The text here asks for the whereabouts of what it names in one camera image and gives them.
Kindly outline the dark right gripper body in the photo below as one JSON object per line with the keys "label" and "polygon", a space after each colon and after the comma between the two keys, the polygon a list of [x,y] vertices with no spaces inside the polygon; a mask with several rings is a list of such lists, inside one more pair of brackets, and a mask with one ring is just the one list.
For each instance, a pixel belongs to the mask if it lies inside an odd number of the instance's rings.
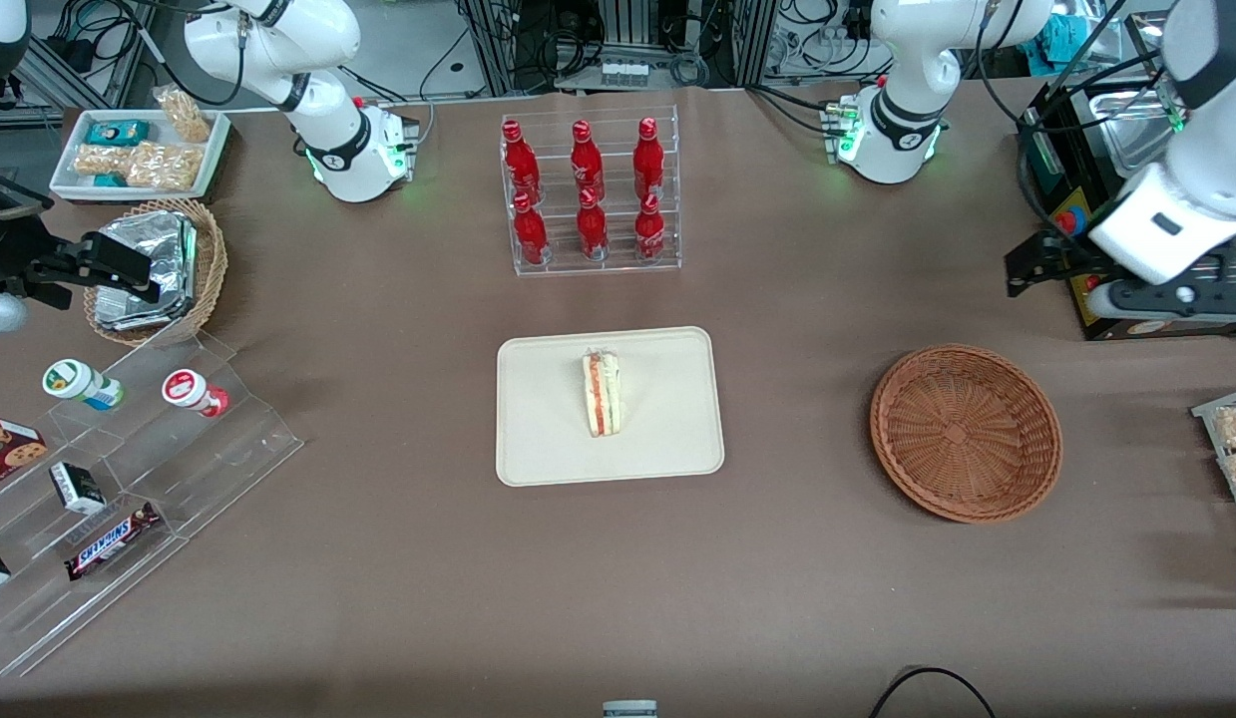
{"label": "dark right gripper body", "polygon": [[54,200],[0,173],[0,292],[48,292],[33,264],[52,253],[54,240],[40,219]]}

